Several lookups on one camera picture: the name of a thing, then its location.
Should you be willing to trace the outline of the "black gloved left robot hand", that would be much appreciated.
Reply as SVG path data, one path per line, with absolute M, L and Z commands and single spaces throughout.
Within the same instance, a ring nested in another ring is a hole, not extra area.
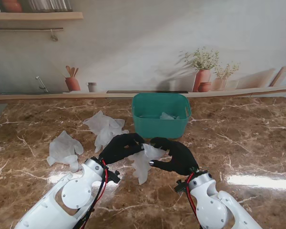
M 105 164 L 113 164 L 124 158 L 141 152 L 145 140 L 137 133 L 129 133 L 115 136 L 103 149 L 99 159 Z

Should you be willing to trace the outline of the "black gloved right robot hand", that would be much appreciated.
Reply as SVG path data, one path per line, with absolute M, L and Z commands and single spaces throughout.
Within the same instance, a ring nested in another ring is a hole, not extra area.
M 169 151 L 171 160 L 163 162 L 152 160 L 149 165 L 168 172 L 176 172 L 179 175 L 189 176 L 199 169 L 199 165 L 195 160 L 192 152 L 184 144 L 178 141 L 171 141 L 167 138 L 155 137 L 150 143 L 155 147 L 164 151 Z

